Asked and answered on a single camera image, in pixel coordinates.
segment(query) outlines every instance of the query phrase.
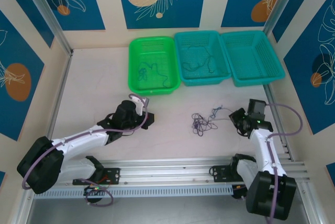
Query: white wall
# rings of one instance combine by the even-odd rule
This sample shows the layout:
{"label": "white wall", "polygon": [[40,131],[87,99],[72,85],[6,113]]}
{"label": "white wall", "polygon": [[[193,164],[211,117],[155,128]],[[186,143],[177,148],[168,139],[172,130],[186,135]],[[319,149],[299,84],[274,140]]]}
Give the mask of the white wall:
{"label": "white wall", "polygon": [[6,172],[0,191],[0,223],[5,224],[17,211],[15,206],[23,191],[20,189],[22,177],[17,173],[16,166],[32,143],[46,134],[68,57],[56,40],[49,49],[15,0],[0,0],[0,10],[44,62],[19,140],[14,141],[0,134],[0,171]]}
{"label": "white wall", "polygon": [[[225,28],[221,29],[222,18],[228,0],[204,0],[200,30],[237,31],[251,28]],[[194,31],[197,29],[139,29],[128,30],[122,9],[121,0],[97,0],[105,31],[65,31],[70,45],[74,49],[80,48],[106,48],[123,47],[138,37],[170,36],[180,31]]]}
{"label": "white wall", "polygon": [[[324,2],[325,0],[305,0],[278,44],[271,38],[274,49],[283,62],[283,66],[285,65],[283,58]],[[279,103],[296,108],[301,115],[304,115],[289,74],[286,69],[285,71],[286,78],[271,85],[275,99]],[[280,110],[280,113],[285,131],[296,131],[299,127],[299,121],[292,116],[292,113],[285,109]],[[312,135],[305,116],[303,116],[303,120],[305,125],[303,131],[289,138],[289,141],[293,146],[295,159],[305,161],[311,180],[321,199],[323,209],[330,223],[334,223],[335,188],[328,177],[326,165],[335,162],[335,125]]]}

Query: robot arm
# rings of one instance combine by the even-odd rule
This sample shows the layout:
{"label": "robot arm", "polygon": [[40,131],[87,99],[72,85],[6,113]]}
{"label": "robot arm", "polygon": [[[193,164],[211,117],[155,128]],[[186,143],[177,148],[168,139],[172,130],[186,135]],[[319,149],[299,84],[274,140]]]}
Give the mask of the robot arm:
{"label": "robot arm", "polygon": [[248,189],[246,205],[250,213],[270,216],[274,197],[275,168],[278,175],[278,194],[274,218],[286,220],[296,190],[296,182],[282,168],[272,138],[270,122],[264,121],[264,101],[251,99],[248,113],[241,108],[229,117],[241,135],[248,137],[256,149],[253,157],[237,154],[232,169],[240,175]]}
{"label": "robot arm", "polygon": [[[142,101],[147,105],[149,100],[144,98]],[[121,131],[104,129],[131,130],[141,124],[142,129],[148,129],[154,122],[154,114],[143,111],[142,101],[131,96],[131,101],[122,101],[115,113],[107,115],[93,127],[75,135],[53,140],[47,137],[37,139],[17,166],[17,171],[25,177],[34,162],[57,145],[38,163],[27,179],[27,183],[36,194],[44,193],[55,183],[78,178],[98,182],[104,177],[105,169],[94,157],[85,157],[86,153],[92,148],[110,144],[122,136]]]}

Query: white table surface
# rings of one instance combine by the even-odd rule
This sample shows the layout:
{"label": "white table surface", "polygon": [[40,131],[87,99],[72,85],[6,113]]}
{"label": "white table surface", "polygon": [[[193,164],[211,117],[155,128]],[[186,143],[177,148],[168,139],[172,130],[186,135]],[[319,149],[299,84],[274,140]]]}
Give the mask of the white table surface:
{"label": "white table surface", "polygon": [[[122,100],[128,99],[128,48],[75,50],[66,81],[53,138],[84,131],[113,113]],[[99,160],[137,160],[170,158],[204,158],[254,154],[248,138],[239,136],[231,121],[216,121],[217,130],[202,137],[193,134],[193,113],[208,117],[212,108],[223,105],[231,110],[247,110],[249,99],[265,100],[262,86],[235,87],[232,79],[219,85],[187,87],[183,84],[170,95],[150,96],[149,112],[155,122],[148,130],[92,149]],[[228,118],[219,111],[217,118]],[[275,123],[270,108],[265,119]],[[280,139],[275,139],[278,154],[284,153]]]}

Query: green basket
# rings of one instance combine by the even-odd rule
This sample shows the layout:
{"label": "green basket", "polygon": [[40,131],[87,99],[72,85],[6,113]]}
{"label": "green basket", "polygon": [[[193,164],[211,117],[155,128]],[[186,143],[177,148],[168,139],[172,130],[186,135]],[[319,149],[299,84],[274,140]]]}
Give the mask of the green basket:
{"label": "green basket", "polygon": [[129,88],[142,96],[170,94],[180,86],[174,41],[138,38],[129,46]]}

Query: plastic basket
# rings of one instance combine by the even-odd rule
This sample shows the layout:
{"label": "plastic basket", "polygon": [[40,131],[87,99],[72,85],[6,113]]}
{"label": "plastic basket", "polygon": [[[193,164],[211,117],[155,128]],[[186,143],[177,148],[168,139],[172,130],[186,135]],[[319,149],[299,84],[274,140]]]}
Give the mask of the plastic basket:
{"label": "plastic basket", "polygon": [[285,77],[269,40],[262,31],[221,35],[235,86],[264,85]]}
{"label": "plastic basket", "polygon": [[140,95],[170,94],[181,80],[169,37],[138,38],[129,46],[129,88]]}
{"label": "plastic basket", "polygon": [[218,32],[180,32],[174,40],[181,79],[185,85],[218,84],[231,77]]}

